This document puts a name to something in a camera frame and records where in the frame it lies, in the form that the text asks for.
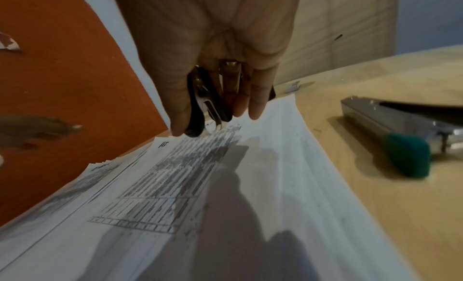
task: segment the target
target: table surface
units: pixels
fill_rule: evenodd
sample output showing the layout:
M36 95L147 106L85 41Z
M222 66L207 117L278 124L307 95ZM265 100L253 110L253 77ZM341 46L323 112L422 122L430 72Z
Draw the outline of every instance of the table surface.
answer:
M463 276L463 157L403 177L374 140L342 119L351 95L463 105L463 46L388 57L298 79L296 104L352 191L424 281ZM285 96L291 83L275 87Z

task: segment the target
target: peeled paint patch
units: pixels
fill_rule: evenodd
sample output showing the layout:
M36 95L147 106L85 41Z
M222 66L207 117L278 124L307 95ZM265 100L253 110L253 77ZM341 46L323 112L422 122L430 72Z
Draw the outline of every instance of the peeled paint patch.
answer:
M11 36L0 32L0 50L20 51L21 49Z

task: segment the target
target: orange wall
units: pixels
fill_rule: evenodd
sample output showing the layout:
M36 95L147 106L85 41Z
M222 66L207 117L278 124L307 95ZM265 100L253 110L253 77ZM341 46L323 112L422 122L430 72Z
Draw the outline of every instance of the orange wall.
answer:
M0 225L74 179L167 129L120 49L84 0L0 0L0 114L32 113L84 131L36 150L0 150Z

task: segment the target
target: paper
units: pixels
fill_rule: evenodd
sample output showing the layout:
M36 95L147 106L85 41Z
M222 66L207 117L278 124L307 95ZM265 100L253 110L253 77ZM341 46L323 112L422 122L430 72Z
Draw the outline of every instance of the paper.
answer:
M294 97L258 121L155 141L0 280L408 281Z

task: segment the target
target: wooden table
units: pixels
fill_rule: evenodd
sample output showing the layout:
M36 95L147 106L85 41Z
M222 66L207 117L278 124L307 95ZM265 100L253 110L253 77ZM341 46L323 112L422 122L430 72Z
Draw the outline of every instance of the wooden table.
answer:
M299 79L296 104L309 130L424 281L463 278L463 157L404 178L382 148L342 119L351 95L463 105L463 46L388 57ZM275 87L277 97L291 82Z

